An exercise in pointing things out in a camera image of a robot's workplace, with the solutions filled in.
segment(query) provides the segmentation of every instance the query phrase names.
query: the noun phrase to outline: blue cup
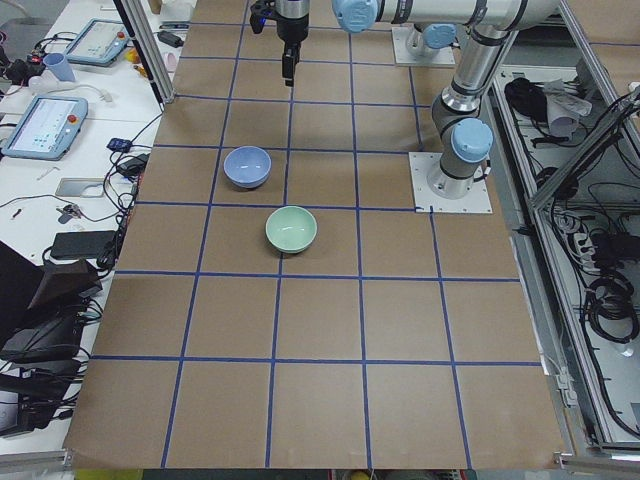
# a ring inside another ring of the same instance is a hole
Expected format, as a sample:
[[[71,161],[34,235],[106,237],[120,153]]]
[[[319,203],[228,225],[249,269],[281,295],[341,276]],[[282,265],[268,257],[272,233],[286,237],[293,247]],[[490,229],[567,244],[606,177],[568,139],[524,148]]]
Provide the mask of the blue cup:
[[[43,63],[61,82],[76,81],[76,76],[64,53],[49,53],[44,57]]]

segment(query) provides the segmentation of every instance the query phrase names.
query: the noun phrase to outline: touchscreen teach pendant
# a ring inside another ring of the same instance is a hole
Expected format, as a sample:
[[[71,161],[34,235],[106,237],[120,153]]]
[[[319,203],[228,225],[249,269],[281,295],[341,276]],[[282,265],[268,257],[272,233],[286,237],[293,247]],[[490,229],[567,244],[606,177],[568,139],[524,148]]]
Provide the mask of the touchscreen teach pendant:
[[[87,110],[84,98],[36,96],[7,140],[2,154],[59,160],[80,131]]]

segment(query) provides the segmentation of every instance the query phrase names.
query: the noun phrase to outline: black bag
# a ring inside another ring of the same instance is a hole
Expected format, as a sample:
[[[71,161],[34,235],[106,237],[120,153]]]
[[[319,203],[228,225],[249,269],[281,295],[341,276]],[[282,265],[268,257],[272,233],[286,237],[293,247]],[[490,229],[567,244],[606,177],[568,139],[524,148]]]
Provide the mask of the black bag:
[[[547,123],[547,97],[542,88],[521,77],[509,82],[504,93],[515,111],[537,122]]]

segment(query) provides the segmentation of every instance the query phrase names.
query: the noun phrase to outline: white cable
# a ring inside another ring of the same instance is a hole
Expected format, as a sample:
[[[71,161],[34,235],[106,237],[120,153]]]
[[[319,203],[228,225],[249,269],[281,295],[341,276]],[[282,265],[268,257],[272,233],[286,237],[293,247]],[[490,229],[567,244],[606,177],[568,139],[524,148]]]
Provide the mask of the white cable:
[[[16,2],[15,0],[0,0],[0,2],[6,3],[7,5],[17,8],[22,12],[22,14],[25,17],[31,18],[31,14],[29,13],[29,11],[26,8],[24,8],[22,5],[20,5],[18,2]]]
[[[77,88],[90,88],[100,95],[100,100],[104,100],[105,102],[113,101],[113,97],[107,90],[89,85],[88,83],[53,81],[47,84],[42,81],[41,77],[32,77],[29,80],[29,89],[35,93],[68,92],[69,90],[75,90]]]

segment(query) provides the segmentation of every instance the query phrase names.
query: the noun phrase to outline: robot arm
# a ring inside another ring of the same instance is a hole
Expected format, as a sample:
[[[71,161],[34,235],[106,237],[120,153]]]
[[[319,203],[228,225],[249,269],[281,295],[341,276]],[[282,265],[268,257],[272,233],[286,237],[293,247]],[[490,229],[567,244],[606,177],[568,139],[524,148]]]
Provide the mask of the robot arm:
[[[278,37],[284,42],[282,77],[293,87],[302,42],[309,34],[309,0],[258,0],[251,6],[251,29],[262,33],[267,20],[276,22]]]
[[[333,0],[340,26],[350,33],[374,22],[492,25],[524,30],[545,20],[559,0]]]
[[[493,134],[476,112],[517,32],[544,21],[560,0],[332,0],[343,30],[359,33],[375,22],[455,23],[470,28],[470,39],[451,84],[433,102],[432,116],[444,144],[438,168],[429,174],[434,192],[461,198],[477,165],[487,158]],[[309,0],[258,0],[251,25],[262,31],[275,20],[285,42],[282,73],[293,86],[300,47],[309,27]]]

